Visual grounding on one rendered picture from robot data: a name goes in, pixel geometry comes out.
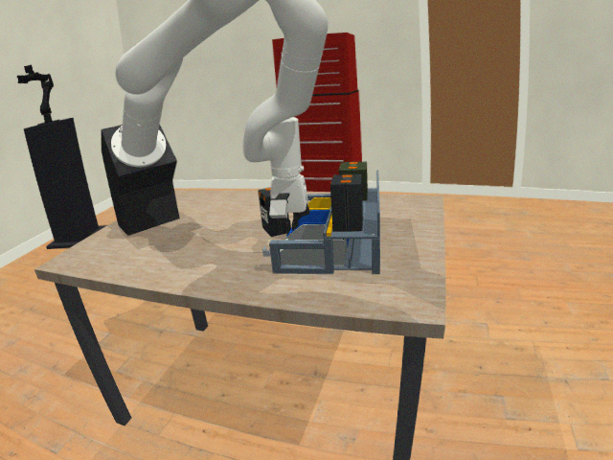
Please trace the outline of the blue bin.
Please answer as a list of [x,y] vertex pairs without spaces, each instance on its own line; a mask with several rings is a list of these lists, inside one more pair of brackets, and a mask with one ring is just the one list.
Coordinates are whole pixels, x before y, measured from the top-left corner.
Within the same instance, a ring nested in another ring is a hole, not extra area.
[[[329,210],[309,210],[309,211],[310,211],[309,215],[303,216],[298,220],[298,227],[300,227],[302,224],[326,224],[328,215],[329,215]],[[293,231],[295,231],[297,228],[295,228]],[[288,235],[290,235],[293,231],[291,227]]]

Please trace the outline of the yellow open bin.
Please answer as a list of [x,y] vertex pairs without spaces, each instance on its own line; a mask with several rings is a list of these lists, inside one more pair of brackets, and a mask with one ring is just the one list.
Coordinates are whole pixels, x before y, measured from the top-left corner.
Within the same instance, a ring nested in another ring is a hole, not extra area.
[[330,210],[330,197],[315,197],[308,203],[309,210]]

